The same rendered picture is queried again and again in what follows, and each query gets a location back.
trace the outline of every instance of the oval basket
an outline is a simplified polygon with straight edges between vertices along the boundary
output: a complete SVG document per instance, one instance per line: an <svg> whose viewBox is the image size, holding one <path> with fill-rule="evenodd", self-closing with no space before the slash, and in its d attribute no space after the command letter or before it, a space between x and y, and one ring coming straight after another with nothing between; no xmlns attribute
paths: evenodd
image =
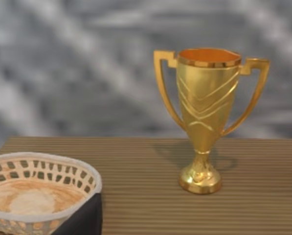
<svg viewBox="0 0 292 235"><path fill-rule="evenodd" d="M49 235L101 189L100 174L85 162L34 152L0 155L0 231Z"/></svg>

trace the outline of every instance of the gold trophy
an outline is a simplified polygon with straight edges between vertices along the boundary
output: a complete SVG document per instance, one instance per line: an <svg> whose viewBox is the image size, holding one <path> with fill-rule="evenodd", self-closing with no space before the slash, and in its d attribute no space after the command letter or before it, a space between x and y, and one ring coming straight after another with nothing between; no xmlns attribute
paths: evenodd
<svg viewBox="0 0 292 235"><path fill-rule="evenodd" d="M162 60L176 68L177 88L182 119L168 97L162 75ZM179 184L189 192L208 194L218 191L222 182L219 172L209 162L215 141L235 130L250 114L266 83L270 63L266 59L246 59L218 48L186 49L174 57L173 51L155 51L154 65L157 84L164 104L174 121L186 131L195 158L180 173ZM259 81L250 104L235 123L224 130L231 111L239 75L250 75L259 69Z"/></svg>

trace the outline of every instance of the gray background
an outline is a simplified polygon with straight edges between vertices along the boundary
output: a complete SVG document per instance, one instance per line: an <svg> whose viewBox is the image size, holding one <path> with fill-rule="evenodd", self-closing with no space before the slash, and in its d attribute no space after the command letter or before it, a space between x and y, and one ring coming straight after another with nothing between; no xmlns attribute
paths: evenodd
<svg viewBox="0 0 292 235"><path fill-rule="evenodd" d="M188 47L269 58L264 93L231 136L292 138L292 0L0 0L0 146L10 135L185 137L153 50ZM257 75L242 77L229 123ZM165 79L177 107L175 72Z"/></svg>

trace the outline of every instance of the basket rim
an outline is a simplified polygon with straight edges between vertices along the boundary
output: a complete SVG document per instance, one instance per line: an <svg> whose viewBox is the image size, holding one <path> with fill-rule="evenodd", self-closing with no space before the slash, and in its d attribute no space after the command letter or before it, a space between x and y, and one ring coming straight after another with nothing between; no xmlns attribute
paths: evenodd
<svg viewBox="0 0 292 235"><path fill-rule="evenodd" d="M73 206L59 212L51 213L51 214L41 214L41 215L19 215L19 214L12 214L9 212L0 211L0 219L4 220L13 220L17 222L24 222L24 223L41 223L47 222L52 220L59 220L65 217L70 217L73 213L75 213L83 204L85 204L90 198L92 198L96 193L100 193L102 190L102 180L101 175L99 172L90 164L83 162L81 160L77 160L70 157L64 157L60 155L54 155L49 153L42 153L42 152L12 152L12 153L5 153L0 154L0 159L14 159L19 157L20 155L26 155L23 157L25 159L28 155L32 155L32 157L38 157L40 159L49 159L49 160L58 160L61 162L70 162L76 165L80 165L86 170L88 170L91 174L93 174L96 186L92 192L88 194L88 196L81 200L80 202L74 204Z"/></svg>

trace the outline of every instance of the striped tabletop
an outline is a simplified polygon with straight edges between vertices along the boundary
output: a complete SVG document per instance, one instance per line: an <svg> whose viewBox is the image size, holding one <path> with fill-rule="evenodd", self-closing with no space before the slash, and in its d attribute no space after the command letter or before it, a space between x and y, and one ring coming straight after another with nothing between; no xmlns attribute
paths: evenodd
<svg viewBox="0 0 292 235"><path fill-rule="evenodd" d="M11 138L1 153L81 159L102 175L103 235L292 235L292 140L222 139L211 160L222 189L178 186L192 160L185 139Z"/></svg>

